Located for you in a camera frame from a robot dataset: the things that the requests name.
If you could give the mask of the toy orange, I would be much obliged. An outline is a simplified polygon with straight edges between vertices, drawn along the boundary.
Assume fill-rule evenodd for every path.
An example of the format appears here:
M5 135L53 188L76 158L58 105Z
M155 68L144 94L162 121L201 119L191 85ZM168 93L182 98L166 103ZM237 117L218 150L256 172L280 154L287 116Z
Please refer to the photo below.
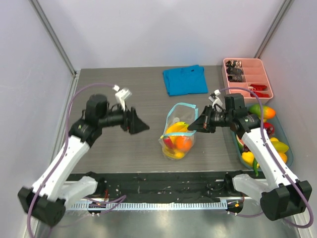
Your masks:
M188 152L193 145L193 141L188 136L178 136L175 140L175 147L181 152Z

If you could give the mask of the clear zip top bag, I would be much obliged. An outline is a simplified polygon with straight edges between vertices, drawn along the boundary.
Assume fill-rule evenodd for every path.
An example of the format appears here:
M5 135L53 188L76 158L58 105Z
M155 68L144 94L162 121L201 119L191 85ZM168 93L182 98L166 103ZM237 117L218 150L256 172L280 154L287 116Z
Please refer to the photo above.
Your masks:
M163 134L161 135L161 137L159 138L159 143L161 144L162 153L163 153L163 150L175 150L175 151L177 150L175 147L175 140L178 136L190 137L192 139L193 145L194 145L195 144L195 133L196 133L195 131L188 130L187 132L183 132L183 133L171 133L171 134L165 134L165 132L166 132L168 127L170 127L172 124L174 124L176 122L183 121L183 122L186 122L188 125L190 125L197 118L198 118L198 108L196 105L188 104L188 103L175 104L166 116L164 131L163 131ZM164 136L169 136L171 138L171 140L174 143L174 149L168 149L165 146L165 144L162 140Z

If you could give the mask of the red toy chili pepper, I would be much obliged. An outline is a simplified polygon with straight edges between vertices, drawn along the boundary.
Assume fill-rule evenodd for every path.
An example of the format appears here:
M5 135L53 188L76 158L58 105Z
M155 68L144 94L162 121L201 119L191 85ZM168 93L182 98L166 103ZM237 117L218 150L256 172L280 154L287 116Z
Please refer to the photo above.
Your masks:
M164 136L162 140L168 149L174 149L174 143L169 136Z

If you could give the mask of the yellow toy mango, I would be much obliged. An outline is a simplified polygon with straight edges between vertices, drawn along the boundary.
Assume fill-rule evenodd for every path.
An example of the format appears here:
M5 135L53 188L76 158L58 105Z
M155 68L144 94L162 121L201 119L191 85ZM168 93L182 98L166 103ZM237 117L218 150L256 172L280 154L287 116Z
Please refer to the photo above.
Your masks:
M163 150L163 153L166 157L174 160L180 160L186 155L186 153L177 150Z

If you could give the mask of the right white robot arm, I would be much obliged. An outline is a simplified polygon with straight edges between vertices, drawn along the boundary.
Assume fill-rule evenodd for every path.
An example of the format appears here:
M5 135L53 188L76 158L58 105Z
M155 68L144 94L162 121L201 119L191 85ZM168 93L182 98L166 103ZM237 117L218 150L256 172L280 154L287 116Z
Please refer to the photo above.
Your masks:
M253 153L266 178L266 183L263 183L244 172L228 174L223 184L225 193L230 196L243 193L257 201L271 221L308 211L312 223L314 216L308 204L312 192L310 183L300 181L283 162L263 122L257 115L248 113L240 93L225 95L224 99L224 109L218 104L205 106L202 114L188 129L214 133L217 127L230 128Z

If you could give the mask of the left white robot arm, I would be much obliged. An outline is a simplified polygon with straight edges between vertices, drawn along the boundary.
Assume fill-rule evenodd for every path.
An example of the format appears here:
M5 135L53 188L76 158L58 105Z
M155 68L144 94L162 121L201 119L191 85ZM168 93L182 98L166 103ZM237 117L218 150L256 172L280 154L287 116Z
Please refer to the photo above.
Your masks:
M89 98L82 117L67 131L63 147L47 170L30 188L19 190L18 198L25 213L52 228L78 200L90 195L95 198L104 195L105 178L93 172L86 173L69 187L63 185L75 165L101 136L103 128L120 126L130 134L149 129L138 118L135 108L126 107L125 101L130 96L127 89L116 92L118 105L115 110L109 107L105 95L95 94Z

